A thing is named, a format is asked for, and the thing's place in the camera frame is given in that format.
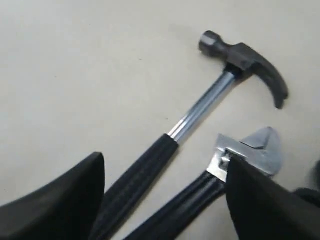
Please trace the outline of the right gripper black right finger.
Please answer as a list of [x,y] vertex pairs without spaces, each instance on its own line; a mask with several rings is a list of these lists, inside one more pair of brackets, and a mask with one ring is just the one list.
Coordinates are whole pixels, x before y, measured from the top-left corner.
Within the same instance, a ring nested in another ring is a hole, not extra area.
[[289,191],[245,160],[228,166],[226,201],[240,240],[318,240],[320,192]]

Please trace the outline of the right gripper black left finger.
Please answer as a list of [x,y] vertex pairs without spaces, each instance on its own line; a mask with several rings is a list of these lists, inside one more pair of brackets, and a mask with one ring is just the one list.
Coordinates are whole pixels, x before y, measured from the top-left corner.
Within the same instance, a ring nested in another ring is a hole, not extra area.
[[87,240],[105,190],[105,160],[94,152],[65,174],[0,208],[2,240]]

